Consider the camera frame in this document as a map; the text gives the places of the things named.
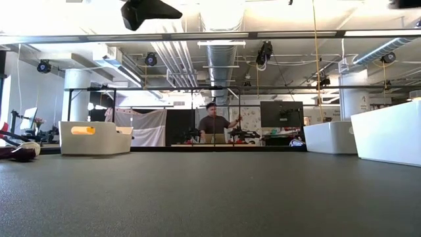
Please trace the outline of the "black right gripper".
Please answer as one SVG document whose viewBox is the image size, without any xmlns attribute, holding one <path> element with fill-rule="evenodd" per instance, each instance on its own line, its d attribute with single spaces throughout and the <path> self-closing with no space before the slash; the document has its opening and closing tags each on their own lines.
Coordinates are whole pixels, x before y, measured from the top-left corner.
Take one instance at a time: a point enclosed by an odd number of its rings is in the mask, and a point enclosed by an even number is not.
<svg viewBox="0 0 421 237">
<path fill-rule="evenodd" d="M 392 9 L 415 9 L 421 8 L 421 0 L 389 0 Z"/>
</svg>

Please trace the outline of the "white plastic basket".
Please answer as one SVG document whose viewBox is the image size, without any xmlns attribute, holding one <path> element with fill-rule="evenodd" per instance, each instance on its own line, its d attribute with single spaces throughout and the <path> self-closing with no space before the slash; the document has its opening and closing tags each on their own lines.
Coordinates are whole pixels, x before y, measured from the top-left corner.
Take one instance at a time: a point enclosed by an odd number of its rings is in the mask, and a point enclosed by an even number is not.
<svg viewBox="0 0 421 237">
<path fill-rule="evenodd" d="M 351 117 L 358 157 L 421 167 L 421 101 Z"/>
</svg>

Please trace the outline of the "light grey plastic basket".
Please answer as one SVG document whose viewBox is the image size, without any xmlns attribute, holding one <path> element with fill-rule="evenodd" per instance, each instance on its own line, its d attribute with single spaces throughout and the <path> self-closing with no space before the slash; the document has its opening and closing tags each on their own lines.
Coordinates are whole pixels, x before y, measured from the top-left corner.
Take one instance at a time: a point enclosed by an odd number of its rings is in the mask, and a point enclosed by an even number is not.
<svg viewBox="0 0 421 237">
<path fill-rule="evenodd" d="M 353 127 L 349 121 L 334 121 L 305 126 L 307 151 L 333 155 L 356 155 Z"/>
</svg>

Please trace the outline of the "short purple sweet potato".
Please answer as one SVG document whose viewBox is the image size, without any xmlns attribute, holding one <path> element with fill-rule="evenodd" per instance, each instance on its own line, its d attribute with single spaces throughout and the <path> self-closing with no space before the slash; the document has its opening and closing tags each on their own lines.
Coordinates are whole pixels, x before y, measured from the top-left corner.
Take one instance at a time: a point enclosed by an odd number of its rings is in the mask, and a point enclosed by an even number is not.
<svg viewBox="0 0 421 237">
<path fill-rule="evenodd" d="M 11 151 L 9 155 L 9 159 L 17 161 L 17 162 L 30 162 L 33 161 L 36 158 L 36 150 L 33 148 L 17 148 L 13 151 Z"/>
</svg>

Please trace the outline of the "white pillar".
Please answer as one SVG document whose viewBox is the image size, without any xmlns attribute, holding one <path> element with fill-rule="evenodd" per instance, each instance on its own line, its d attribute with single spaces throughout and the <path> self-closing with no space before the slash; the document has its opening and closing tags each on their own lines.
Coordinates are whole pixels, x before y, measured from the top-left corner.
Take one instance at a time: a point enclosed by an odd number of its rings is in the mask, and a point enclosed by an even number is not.
<svg viewBox="0 0 421 237">
<path fill-rule="evenodd" d="M 62 121 L 87 121 L 91 74 L 86 70 L 67 70 L 64 75 L 64 89 L 74 89 L 72 95 L 64 91 L 62 103 Z"/>
<path fill-rule="evenodd" d="M 368 71 L 342 74 L 339 78 L 340 86 L 367 86 Z M 366 89 L 339 90 L 340 116 L 342 121 L 350 121 L 351 116 L 367 112 L 370 108 L 369 91 Z"/>
</svg>

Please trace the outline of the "black panel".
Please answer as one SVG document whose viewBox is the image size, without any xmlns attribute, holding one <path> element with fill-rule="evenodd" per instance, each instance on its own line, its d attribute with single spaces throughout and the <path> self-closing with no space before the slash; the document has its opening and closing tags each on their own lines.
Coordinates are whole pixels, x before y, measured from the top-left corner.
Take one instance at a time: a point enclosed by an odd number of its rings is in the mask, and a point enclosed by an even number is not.
<svg viewBox="0 0 421 237">
<path fill-rule="evenodd" d="M 167 147 L 172 144 L 185 142 L 186 134 L 195 128 L 195 113 L 191 109 L 169 109 L 166 115 L 165 143 Z"/>
</svg>

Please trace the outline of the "grey curtain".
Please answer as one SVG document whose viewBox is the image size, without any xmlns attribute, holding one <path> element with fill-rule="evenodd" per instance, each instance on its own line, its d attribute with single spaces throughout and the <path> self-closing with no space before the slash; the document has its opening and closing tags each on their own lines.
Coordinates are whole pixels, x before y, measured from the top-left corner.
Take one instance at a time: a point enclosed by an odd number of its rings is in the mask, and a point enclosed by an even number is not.
<svg viewBox="0 0 421 237">
<path fill-rule="evenodd" d="M 230 121 L 229 120 L 229 115 L 228 115 L 228 109 L 226 107 L 225 108 L 216 108 L 216 114 L 219 115 L 219 116 L 222 116 L 222 117 L 226 118 L 228 121 Z M 206 108 L 199 109 L 196 112 L 196 127 L 197 127 L 197 129 L 199 128 L 199 122 L 200 122 L 200 120 L 202 118 L 204 118 L 205 116 L 207 116 L 207 115 L 208 115 L 208 113 L 207 113 Z M 199 131 L 199 137 L 200 137 L 200 142 L 201 143 L 205 143 L 205 141 L 201 139 L 201 133 L 200 133 L 200 131 Z"/>
</svg>

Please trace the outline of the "white cloth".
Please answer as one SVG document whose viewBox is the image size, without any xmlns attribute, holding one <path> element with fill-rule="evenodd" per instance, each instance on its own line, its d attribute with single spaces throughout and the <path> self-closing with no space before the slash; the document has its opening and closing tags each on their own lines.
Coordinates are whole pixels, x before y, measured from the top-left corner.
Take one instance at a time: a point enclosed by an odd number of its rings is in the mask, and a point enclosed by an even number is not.
<svg viewBox="0 0 421 237">
<path fill-rule="evenodd" d="M 167 110 L 154 110 L 148 113 L 132 109 L 107 109 L 105 121 L 111 122 L 114 116 L 116 127 L 132 128 L 132 147 L 164 147 L 166 145 Z"/>
</svg>

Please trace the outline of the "grey laptop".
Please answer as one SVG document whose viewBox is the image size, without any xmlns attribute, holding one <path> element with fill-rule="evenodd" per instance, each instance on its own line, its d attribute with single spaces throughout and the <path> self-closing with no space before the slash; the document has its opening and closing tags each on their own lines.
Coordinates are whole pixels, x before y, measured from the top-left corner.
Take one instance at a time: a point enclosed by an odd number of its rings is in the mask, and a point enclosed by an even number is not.
<svg viewBox="0 0 421 237">
<path fill-rule="evenodd" d="M 226 139 L 224 134 L 205 134 L 206 144 L 225 144 Z"/>
</svg>

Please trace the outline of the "patterned white sheet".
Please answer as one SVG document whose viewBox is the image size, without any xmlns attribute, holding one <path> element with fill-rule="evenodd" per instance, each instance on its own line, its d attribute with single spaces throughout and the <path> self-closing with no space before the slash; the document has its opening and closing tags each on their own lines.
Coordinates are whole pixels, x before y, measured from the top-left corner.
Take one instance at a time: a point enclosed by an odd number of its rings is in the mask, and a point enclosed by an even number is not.
<svg viewBox="0 0 421 237">
<path fill-rule="evenodd" d="M 241 117 L 241 121 L 235 125 L 241 127 L 243 131 L 256 132 L 259 136 L 262 135 L 260 107 L 230 107 L 229 116 L 231 120 Z"/>
</svg>

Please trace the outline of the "small lit computer monitor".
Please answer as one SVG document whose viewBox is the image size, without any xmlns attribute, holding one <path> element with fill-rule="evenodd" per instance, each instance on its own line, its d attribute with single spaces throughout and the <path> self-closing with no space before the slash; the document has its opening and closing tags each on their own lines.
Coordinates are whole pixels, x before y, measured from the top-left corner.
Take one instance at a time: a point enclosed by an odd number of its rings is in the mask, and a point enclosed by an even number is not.
<svg viewBox="0 0 421 237">
<path fill-rule="evenodd" d="M 20 129 L 29 130 L 32 129 L 36 118 L 37 107 L 26 109 L 24 115 L 21 116 Z"/>
</svg>

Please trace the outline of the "black monitor stand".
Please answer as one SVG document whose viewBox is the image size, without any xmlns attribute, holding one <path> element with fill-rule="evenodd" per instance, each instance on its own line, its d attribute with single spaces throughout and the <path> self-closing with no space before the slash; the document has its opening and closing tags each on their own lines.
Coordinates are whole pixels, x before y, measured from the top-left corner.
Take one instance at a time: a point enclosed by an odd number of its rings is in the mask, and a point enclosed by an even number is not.
<svg viewBox="0 0 421 237">
<path fill-rule="evenodd" d="M 15 128 L 16 128 L 16 121 L 20 118 L 20 115 L 17 111 L 12 110 L 11 111 L 11 128 L 10 128 L 10 132 L 12 134 L 12 137 L 16 139 L 16 134 L 15 134 Z"/>
</svg>

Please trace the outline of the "white rectangular ceiling duct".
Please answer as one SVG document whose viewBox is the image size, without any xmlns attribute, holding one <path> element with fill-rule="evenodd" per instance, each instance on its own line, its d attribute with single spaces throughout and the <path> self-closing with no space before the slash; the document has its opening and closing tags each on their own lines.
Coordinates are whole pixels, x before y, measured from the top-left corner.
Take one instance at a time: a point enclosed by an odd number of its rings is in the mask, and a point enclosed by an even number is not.
<svg viewBox="0 0 421 237">
<path fill-rule="evenodd" d="M 135 68 L 129 65 L 129 60 L 124 59 L 124 54 L 117 47 L 106 44 L 97 44 L 92 51 L 93 60 L 105 68 L 111 68 L 136 87 L 142 88 L 144 83 Z"/>
</svg>

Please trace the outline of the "black background frame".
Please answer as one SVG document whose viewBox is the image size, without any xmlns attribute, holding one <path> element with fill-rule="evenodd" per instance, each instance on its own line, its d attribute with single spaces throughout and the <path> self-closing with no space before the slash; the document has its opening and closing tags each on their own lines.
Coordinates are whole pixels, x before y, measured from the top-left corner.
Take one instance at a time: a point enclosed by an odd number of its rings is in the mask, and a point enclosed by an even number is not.
<svg viewBox="0 0 421 237">
<path fill-rule="evenodd" d="M 72 93 L 74 91 L 87 91 L 87 92 L 113 92 L 114 95 L 112 96 L 113 99 L 116 99 L 116 92 L 117 91 L 187 91 L 193 93 L 194 91 L 200 90 L 237 90 L 238 93 L 235 94 L 232 92 L 233 95 L 237 96 L 238 100 L 238 108 L 241 110 L 241 87 L 238 86 L 199 86 L 199 87 L 148 87 L 148 88 L 114 88 L 109 86 L 101 86 L 101 87 L 87 87 L 87 88 L 65 88 L 64 91 L 68 92 L 68 109 L 67 109 L 67 117 L 66 121 L 70 122 L 71 119 L 71 110 L 72 110 L 72 100 L 74 99 Z"/>
</svg>

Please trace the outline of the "silver ventilation duct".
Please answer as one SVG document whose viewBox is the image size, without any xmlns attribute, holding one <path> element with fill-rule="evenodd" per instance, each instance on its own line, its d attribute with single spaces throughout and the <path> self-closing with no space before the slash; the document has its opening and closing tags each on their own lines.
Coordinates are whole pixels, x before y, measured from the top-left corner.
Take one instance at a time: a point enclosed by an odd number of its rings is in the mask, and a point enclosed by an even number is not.
<svg viewBox="0 0 421 237">
<path fill-rule="evenodd" d="M 228 87 L 232 79 L 237 47 L 232 45 L 207 46 L 207 63 L 210 84 L 213 87 Z"/>
</svg>

